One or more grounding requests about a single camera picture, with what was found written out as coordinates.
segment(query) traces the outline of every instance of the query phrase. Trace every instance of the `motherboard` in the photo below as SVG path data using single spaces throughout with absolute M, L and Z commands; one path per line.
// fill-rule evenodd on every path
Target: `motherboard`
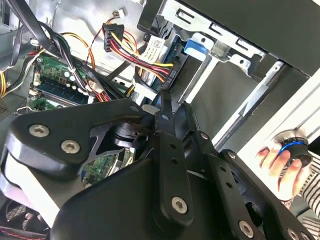
M 51 100 L 62 106 L 88 104 L 89 96 L 82 92 L 68 67 L 51 56 L 39 56 L 34 67 L 30 95 L 36 99 Z

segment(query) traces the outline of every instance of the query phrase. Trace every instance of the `wire bundle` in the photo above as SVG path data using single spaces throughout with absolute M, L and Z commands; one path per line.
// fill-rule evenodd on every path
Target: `wire bundle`
M 154 63 L 150 64 L 146 61 L 139 59 L 140 54 L 138 53 L 137 47 L 133 47 L 130 42 L 126 42 L 129 46 L 127 47 L 120 39 L 116 36 L 114 32 L 111 33 L 112 39 L 111 43 L 111 51 L 117 54 L 118 56 L 124 58 L 129 63 L 139 67 L 142 70 L 151 72 L 154 74 L 161 82 L 165 82 L 165 79 L 170 74 L 170 70 L 173 66 L 172 63 Z

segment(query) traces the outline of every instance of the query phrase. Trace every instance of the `cable tie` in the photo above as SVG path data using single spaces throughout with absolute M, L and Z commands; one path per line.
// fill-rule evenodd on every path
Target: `cable tie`
M 70 73 L 73 74 L 73 73 L 75 73 L 75 71 L 76 71 L 77 69 L 75 69 L 75 68 L 71 69 L 71 68 L 68 66 L 68 70 L 69 70 Z

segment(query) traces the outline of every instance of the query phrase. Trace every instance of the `black rectangular panel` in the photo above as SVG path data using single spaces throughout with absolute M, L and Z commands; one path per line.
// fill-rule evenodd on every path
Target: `black rectangular panel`
M 183 0 L 312 76 L 320 68 L 320 6 L 311 0 Z

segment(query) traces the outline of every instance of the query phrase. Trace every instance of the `hand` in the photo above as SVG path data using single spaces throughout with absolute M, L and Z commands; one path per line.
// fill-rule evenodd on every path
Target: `hand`
M 311 174 L 311 167 L 309 165 L 302 168 L 301 161 L 296 159 L 281 177 L 280 174 L 290 159 L 288 150 L 278 156 L 281 147 L 281 144 L 276 144 L 271 150 L 264 149 L 256 155 L 255 159 L 262 171 L 262 176 L 259 177 L 263 183 L 278 199 L 288 201 L 300 192 Z

